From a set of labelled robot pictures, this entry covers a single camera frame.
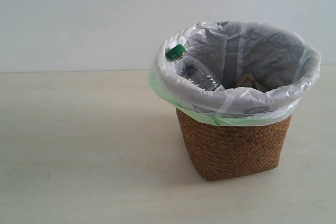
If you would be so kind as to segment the woven wicker waste basket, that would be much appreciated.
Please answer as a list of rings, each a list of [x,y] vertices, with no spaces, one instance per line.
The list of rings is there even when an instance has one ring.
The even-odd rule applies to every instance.
[[[214,126],[176,112],[191,162],[201,177],[221,180],[278,166],[291,117],[266,126]]]

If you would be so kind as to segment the green label water bottle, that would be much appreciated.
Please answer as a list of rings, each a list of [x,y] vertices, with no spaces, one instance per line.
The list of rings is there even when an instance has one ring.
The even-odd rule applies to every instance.
[[[167,54],[167,60],[175,63],[176,73],[193,85],[205,91],[224,91],[215,74],[196,58],[187,54],[183,45],[178,44]]]

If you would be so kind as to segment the white and green bin liner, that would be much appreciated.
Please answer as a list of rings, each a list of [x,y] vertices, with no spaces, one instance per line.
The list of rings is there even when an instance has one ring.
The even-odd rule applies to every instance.
[[[166,58],[178,44],[209,68],[225,90],[207,92],[180,77]],[[292,115],[320,77],[320,66],[320,53],[295,33],[254,22],[198,22],[163,43],[148,82],[160,98],[198,122],[264,126]],[[234,88],[246,73],[269,91]]]

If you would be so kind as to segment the grey cardboard pulp tray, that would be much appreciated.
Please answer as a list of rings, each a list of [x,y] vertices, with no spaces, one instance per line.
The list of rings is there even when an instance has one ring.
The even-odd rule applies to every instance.
[[[253,88],[263,93],[269,91],[268,88],[266,88],[261,83],[257,82],[257,80],[251,73],[246,73],[237,80],[234,88],[240,88],[240,87]]]

